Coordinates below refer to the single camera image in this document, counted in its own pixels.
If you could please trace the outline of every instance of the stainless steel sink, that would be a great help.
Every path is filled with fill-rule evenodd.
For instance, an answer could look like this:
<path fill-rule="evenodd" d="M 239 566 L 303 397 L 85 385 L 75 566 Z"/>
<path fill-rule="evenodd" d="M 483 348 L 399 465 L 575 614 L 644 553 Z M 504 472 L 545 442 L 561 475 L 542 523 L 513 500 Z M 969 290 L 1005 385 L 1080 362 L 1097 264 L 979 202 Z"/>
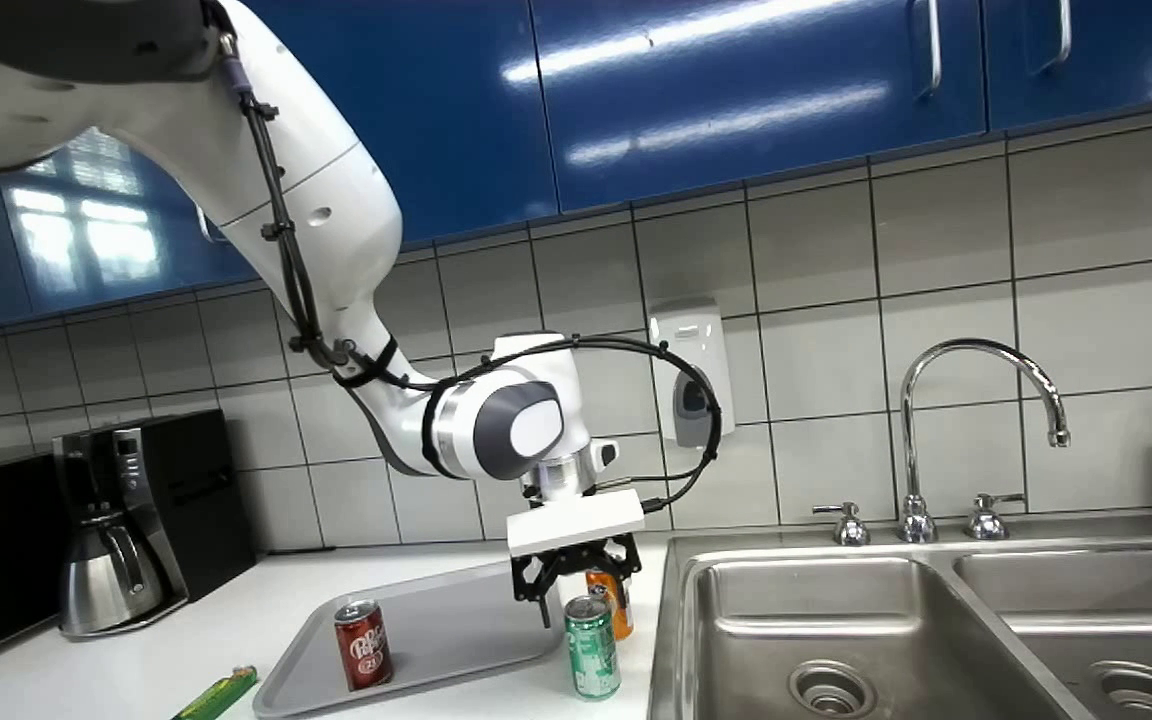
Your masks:
<path fill-rule="evenodd" d="M 1152 717 L 1152 544 L 979 553 L 956 572 L 1097 717 Z"/>
<path fill-rule="evenodd" d="M 676 538 L 651 720 L 1152 720 L 1152 515 Z"/>

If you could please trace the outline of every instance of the white countertop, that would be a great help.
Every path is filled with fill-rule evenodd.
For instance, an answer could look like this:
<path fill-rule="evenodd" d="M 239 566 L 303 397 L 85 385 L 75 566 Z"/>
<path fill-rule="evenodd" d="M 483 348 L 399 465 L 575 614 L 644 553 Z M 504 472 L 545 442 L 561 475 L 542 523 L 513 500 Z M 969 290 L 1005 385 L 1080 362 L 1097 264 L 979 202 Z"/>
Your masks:
<path fill-rule="evenodd" d="M 647 717 L 651 641 L 661 602 L 665 544 L 644 544 L 644 572 L 633 574 L 633 622 L 622 641 L 622 691 L 579 698 L 569 685 L 564 650 L 500 675 L 460 681 L 334 717 L 494 717 L 494 720 L 639 720 Z M 504 549 L 390 549 L 272 554 L 201 602 L 132 637 L 69 644 L 58 627 L 0 650 L 0 720 L 167 720 L 212 681 L 239 664 L 272 670 L 303 614 L 355 588 L 441 574 L 457 566 L 504 563 Z M 252 717 L 256 688 L 226 713 Z"/>

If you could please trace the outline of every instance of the faucet handle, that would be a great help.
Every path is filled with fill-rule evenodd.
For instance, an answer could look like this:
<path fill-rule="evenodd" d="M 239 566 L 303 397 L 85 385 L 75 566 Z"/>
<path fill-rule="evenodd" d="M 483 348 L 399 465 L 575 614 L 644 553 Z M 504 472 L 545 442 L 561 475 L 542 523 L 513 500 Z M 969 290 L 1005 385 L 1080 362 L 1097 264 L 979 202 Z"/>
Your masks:
<path fill-rule="evenodd" d="M 974 500 L 969 535 L 978 535 L 978 538 L 1005 538 L 1010 535 L 1010 523 L 998 511 L 998 502 L 1023 502 L 1023 490 L 1005 490 L 1005 494 L 979 490 Z"/>
<path fill-rule="evenodd" d="M 868 544 L 868 527 L 859 519 L 859 502 L 834 502 L 834 507 L 813 507 L 813 515 L 842 515 L 842 527 L 835 527 L 835 544 Z"/>

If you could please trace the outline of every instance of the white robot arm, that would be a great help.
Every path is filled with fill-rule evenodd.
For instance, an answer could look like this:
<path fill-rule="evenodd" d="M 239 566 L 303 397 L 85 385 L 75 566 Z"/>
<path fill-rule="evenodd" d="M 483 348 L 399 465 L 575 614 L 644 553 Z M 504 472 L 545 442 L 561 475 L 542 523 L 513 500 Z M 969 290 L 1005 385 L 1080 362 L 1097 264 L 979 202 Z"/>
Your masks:
<path fill-rule="evenodd" d="M 554 572 L 604 563 L 609 538 L 627 544 L 618 572 L 633 572 L 633 533 L 644 507 L 667 500 L 594 490 L 597 442 L 572 362 L 575 345 L 625 351 L 622 339 L 500 339 L 468 377 L 422 377 L 373 302 L 399 250 L 398 194 L 299 58 L 237 0 L 49 3 L 71 12 L 75 26 L 95 6 L 139 17 L 104 17 L 100 47 L 85 47 L 85 30 L 58 47 L 16 26 L 21 0 L 0 0 L 0 168 L 42 160 L 85 127 L 139 148 L 275 290 L 297 345 L 367 410 L 391 467 L 523 480 L 532 511 L 507 519 L 519 597 L 538 601 Z M 120 30 L 157 30 L 137 47 L 176 54 L 160 68 L 123 58 Z"/>

